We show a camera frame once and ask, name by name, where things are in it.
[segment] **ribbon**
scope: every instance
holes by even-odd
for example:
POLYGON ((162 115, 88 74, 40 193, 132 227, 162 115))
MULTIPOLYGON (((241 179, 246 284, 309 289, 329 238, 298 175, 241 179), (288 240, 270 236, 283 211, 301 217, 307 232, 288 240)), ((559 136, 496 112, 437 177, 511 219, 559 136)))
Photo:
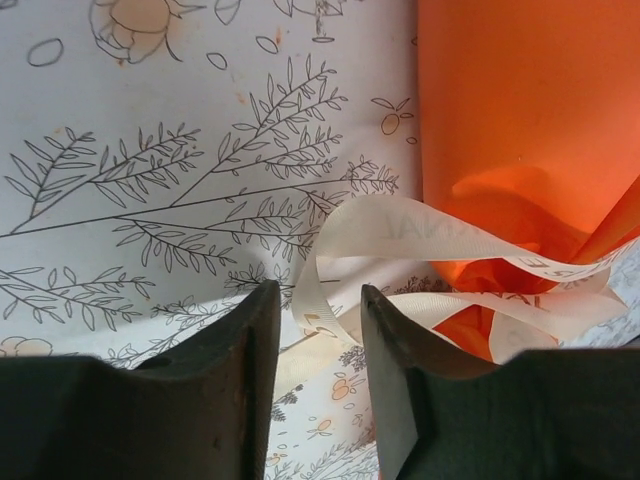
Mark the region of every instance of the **ribbon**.
POLYGON ((409 198, 371 195, 345 202, 327 218, 296 283, 293 316, 300 327, 316 334, 280 355, 276 398, 326 368, 349 345, 362 344, 357 308, 336 316, 323 293, 318 274, 322 258, 500 258, 557 282, 538 295, 451 292, 388 297, 407 317, 435 334, 434 327, 471 305, 494 310, 489 348, 494 361, 504 363, 524 349, 555 348, 558 341, 571 340, 624 314, 626 305, 607 282, 611 265, 637 243, 633 240, 596 263, 573 265, 536 255, 409 198))

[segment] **floral pattern paper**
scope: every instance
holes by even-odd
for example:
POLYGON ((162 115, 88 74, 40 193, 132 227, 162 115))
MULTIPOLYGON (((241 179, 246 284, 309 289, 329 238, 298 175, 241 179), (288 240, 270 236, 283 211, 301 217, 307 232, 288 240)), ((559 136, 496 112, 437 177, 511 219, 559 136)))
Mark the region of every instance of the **floral pattern paper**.
MULTIPOLYGON (((357 195, 419 197, 414 9, 0 0, 0 356, 132 368, 265 279, 281 347, 300 340, 291 293, 324 219, 357 195)), ((325 282, 337 311, 362 283, 445 288, 372 265, 325 282)), ((268 479, 377 478, 357 347, 272 425, 268 479)))

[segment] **gift bag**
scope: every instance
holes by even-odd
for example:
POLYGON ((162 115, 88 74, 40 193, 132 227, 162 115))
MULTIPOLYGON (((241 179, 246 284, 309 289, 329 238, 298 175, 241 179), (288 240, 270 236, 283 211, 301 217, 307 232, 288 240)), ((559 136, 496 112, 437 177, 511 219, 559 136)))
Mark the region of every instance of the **gift bag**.
POLYGON ((360 342, 318 282, 355 256, 433 262, 451 292, 392 301, 498 363, 623 314, 607 283, 640 233, 638 19, 632 2, 421 2, 424 203, 337 209, 294 292, 300 325, 360 342))
MULTIPOLYGON (((425 202, 561 262, 591 263, 635 238, 640 6, 428 1, 418 11, 425 202)), ((502 260, 437 269, 461 291, 554 284, 502 260)), ((490 358, 491 321, 474 307, 437 330, 490 358)))
MULTIPOLYGON (((265 279, 305 338, 326 216, 420 190, 415 5, 322 3, 0 0, 0 356, 133 368, 265 279)), ((267 478, 375 478, 351 347, 274 399, 267 478)))

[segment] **orange paper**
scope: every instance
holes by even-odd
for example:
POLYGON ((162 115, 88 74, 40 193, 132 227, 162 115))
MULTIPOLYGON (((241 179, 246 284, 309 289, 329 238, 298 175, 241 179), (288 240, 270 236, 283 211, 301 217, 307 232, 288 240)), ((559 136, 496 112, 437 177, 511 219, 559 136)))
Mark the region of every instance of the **orange paper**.
MULTIPOLYGON (((425 203, 576 264, 640 233, 640 2, 421 0, 418 22, 425 203)), ((502 260, 436 268, 461 291, 553 286, 502 260)), ((437 329, 490 358, 490 328, 472 308, 437 329)))

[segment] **leaf illustration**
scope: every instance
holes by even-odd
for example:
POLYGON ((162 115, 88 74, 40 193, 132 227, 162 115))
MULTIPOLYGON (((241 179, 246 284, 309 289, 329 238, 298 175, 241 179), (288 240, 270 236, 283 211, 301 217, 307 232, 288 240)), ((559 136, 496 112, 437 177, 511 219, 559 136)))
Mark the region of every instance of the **leaf illustration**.
POLYGON ((75 170, 75 169, 80 169, 80 168, 92 168, 92 167, 95 167, 95 165, 93 163, 88 163, 88 162, 68 162, 68 163, 60 163, 60 164, 56 165, 53 168, 56 168, 58 170, 75 170))
POLYGON ((109 200, 111 200, 113 203, 115 203, 116 205, 122 208, 127 208, 127 206, 122 201, 122 199, 118 197, 118 195, 113 193, 111 190, 109 190, 109 187, 106 187, 105 185, 101 185, 99 183, 96 183, 95 185, 98 191, 102 193, 105 197, 107 197, 109 200))
POLYGON ((173 267, 173 255, 171 254, 171 248, 169 248, 168 245, 164 251, 164 265, 167 272, 171 273, 171 268, 173 267))
POLYGON ((45 193, 44 195, 42 195, 40 197, 40 200, 38 201, 38 203, 44 203, 44 202, 48 202, 49 200, 51 200, 53 197, 58 196, 59 194, 62 193, 62 190, 56 190, 55 192, 49 192, 49 193, 45 193))
POLYGON ((234 123, 232 125, 233 128, 235 128, 236 130, 240 130, 241 132, 248 132, 250 130, 257 130, 257 127, 254 127, 253 125, 249 125, 247 123, 234 123))
POLYGON ((55 287, 57 281, 58 281, 58 270, 54 268, 53 270, 51 270, 51 273, 47 278, 47 283, 49 284, 49 288, 55 287))
POLYGON ((86 305, 82 307, 82 319, 84 320, 85 325, 89 327, 89 330, 91 330, 92 332, 95 332, 96 318, 93 315, 93 312, 91 311, 91 309, 86 305))
POLYGON ((398 106, 396 107, 396 112, 402 110, 404 108, 404 106, 409 102, 409 100, 411 100, 411 98, 406 98, 403 101, 401 101, 398 106))
POLYGON ((0 0, 0 10, 8 10, 18 5, 18 0, 0 0))
POLYGON ((69 267, 64 267, 63 270, 62 270, 62 273, 64 273, 64 276, 67 277, 67 279, 73 285, 75 285, 77 283, 76 274, 73 273, 73 270, 71 270, 69 267))
POLYGON ((45 152, 44 150, 42 150, 40 147, 35 146, 33 143, 28 142, 25 140, 24 142, 27 147, 29 147, 29 149, 35 153, 38 157, 42 158, 43 160, 47 160, 49 162, 53 162, 53 157, 51 155, 49 155, 47 152, 45 152))
POLYGON ((120 270, 122 270, 122 267, 112 267, 109 268, 107 270, 105 270, 104 272, 102 272, 100 275, 98 275, 96 277, 96 279, 94 280, 94 282, 97 282, 98 280, 102 280, 104 278, 107 278, 110 275, 113 275, 116 272, 119 272, 120 270))
POLYGON ((256 120, 258 123, 261 123, 260 112, 258 111, 258 106, 256 105, 256 99, 253 96, 253 93, 249 94, 249 100, 251 101, 251 108, 253 109, 253 114, 256 116, 256 120))
POLYGON ((9 182, 9 185, 11 185, 13 188, 15 188, 22 195, 24 195, 26 197, 29 197, 29 198, 35 199, 35 196, 22 183, 20 183, 19 181, 17 181, 14 178, 11 178, 11 177, 5 176, 4 178, 5 178, 5 180, 7 180, 7 182, 9 182))
POLYGON ((224 71, 229 66, 227 59, 221 53, 207 53, 207 60, 209 60, 209 63, 211 63, 211 65, 216 67, 218 70, 224 71))
POLYGON ((291 62, 291 57, 287 61, 287 83, 289 85, 289 91, 293 88, 293 63, 291 62))
POLYGON ((231 133, 227 133, 222 139, 220 146, 218 147, 218 160, 222 161, 223 157, 227 153, 227 148, 229 148, 230 140, 231 140, 231 133))
POLYGON ((18 167, 20 173, 22 173, 24 178, 29 180, 31 183, 34 183, 35 185, 40 185, 40 179, 38 178, 38 175, 29 165, 24 163, 23 160, 16 157, 15 155, 11 155, 11 160, 13 160, 13 163, 16 165, 16 167, 18 167))
POLYGON ((273 0, 273 3, 285 15, 293 16, 293 0, 273 0))
POLYGON ((385 100, 384 98, 372 98, 371 101, 381 107, 395 110, 395 107, 391 104, 391 102, 389 100, 385 100))
POLYGON ((47 143, 49 145, 51 145, 54 148, 57 148, 58 150, 64 150, 64 145, 62 145, 59 141, 57 141, 55 138, 51 138, 51 137, 44 137, 44 139, 47 141, 47 143))
POLYGON ((213 11, 223 25, 229 25, 238 14, 241 0, 216 0, 213 11))
POLYGON ((74 177, 62 178, 60 180, 56 180, 55 182, 48 184, 47 188, 43 189, 43 191, 66 187, 67 185, 71 185, 73 182, 76 182, 81 178, 84 178, 84 175, 76 175, 74 177))
POLYGON ((234 208, 233 210, 231 210, 231 213, 229 213, 229 215, 227 215, 227 218, 225 218, 225 222, 228 222, 229 219, 231 217, 233 217, 234 215, 236 215, 238 212, 240 212, 240 210, 242 210, 245 206, 247 205, 247 202, 244 202, 240 205, 238 205, 236 208, 234 208))
POLYGON ((102 311, 103 315, 104 315, 104 320, 107 324, 107 326, 109 327, 109 330, 112 330, 114 332, 116 332, 116 324, 115 321, 113 319, 113 315, 108 311, 108 310, 103 310, 102 311))
POLYGON ((270 53, 271 55, 276 55, 279 51, 278 45, 276 45, 276 42, 271 40, 269 37, 257 36, 256 43, 262 50, 264 50, 267 53, 270 53))
POLYGON ((7 308, 4 309, 4 312, 2 312, 2 317, 7 320, 11 314, 13 313, 13 311, 16 309, 16 306, 18 305, 18 300, 14 300, 13 302, 11 302, 9 305, 7 305, 7 308))
POLYGON ((149 295, 147 290, 141 284, 136 283, 136 290, 138 290, 138 293, 140 293, 140 295, 142 295, 147 300, 151 299, 151 296, 149 295))

